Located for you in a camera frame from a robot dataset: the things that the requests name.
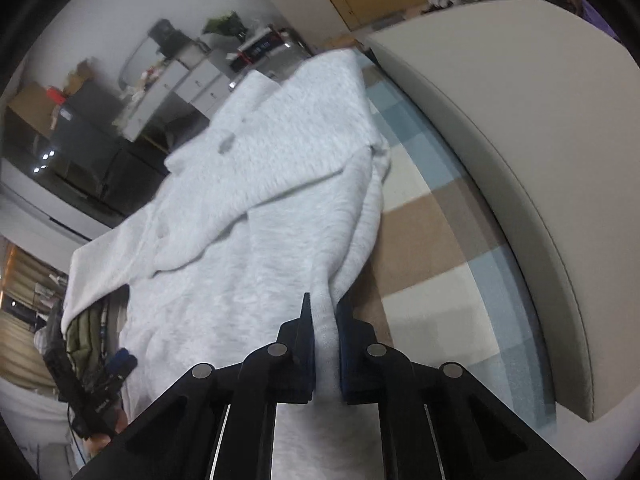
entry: plaid bedding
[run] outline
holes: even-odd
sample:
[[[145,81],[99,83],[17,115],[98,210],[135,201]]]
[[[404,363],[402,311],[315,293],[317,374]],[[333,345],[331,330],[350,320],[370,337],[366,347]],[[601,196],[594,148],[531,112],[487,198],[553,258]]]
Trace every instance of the plaid bedding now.
[[[356,315],[415,362],[460,362],[541,430],[555,420],[551,374],[513,253],[434,126],[358,56],[391,169],[378,241],[351,289]]]

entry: black cable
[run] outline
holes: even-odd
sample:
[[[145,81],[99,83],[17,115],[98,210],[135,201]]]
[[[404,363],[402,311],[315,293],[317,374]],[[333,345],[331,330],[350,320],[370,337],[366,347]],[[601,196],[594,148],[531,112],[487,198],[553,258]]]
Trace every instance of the black cable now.
[[[76,434],[74,433],[74,429],[71,427],[71,415],[70,415],[70,410],[71,410],[71,406],[69,406],[68,404],[66,405],[66,421],[69,424],[69,430],[71,431],[71,437],[74,440],[74,443],[76,444],[76,449],[78,450],[78,453],[80,454],[80,458],[82,459],[82,463],[84,465],[86,465],[86,460],[84,459],[84,455],[82,454],[82,451],[80,451],[80,446],[78,446],[78,441],[76,440]]]

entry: white cabinet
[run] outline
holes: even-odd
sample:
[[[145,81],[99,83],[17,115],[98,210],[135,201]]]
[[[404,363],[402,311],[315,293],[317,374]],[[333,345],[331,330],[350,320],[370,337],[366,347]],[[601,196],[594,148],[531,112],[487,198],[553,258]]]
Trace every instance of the white cabinet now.
[[[125,139],[136,140],[151,116],[158,110],[162,102],[174,90],[176,85],[189,73],[179,61],[173,61],[164,69],[162,75],[146,92],[122,131]]]
[[[331,0],[271,0],[303,40],[318,49],[350,31]]]
[[[204,59],[180,83],[175,93],[185,102],[191,103],[219,75],[220,70],[208,59]]]
[[[204,116],[209,119],[212,118],[213,114],[229,95],[229,83],[230,79],[221,74],[191,104]]]

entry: garment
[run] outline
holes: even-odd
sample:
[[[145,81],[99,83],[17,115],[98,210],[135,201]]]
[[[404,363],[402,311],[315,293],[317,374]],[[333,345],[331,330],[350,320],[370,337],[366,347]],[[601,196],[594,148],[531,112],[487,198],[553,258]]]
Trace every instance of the garment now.
[[[354,53],[315,57],[282,87],[251,73],[165,164],[153,202],[74,253],[63,331],[129,283],[131,420],[194,364],[273,342],[310,292],[316,390],[278,407],[273,478],[382,475],[376,410],[343,406],[338,384],[334,307],[376,240],[388,169]]]

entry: white curtain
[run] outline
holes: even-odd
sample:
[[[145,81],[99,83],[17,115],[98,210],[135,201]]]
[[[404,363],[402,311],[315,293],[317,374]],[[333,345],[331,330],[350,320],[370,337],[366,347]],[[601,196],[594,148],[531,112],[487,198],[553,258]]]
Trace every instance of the white curtain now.
[[[25,458],[42,480],[65,480],[76,472],[66,404],[0,378],[0,413]]]

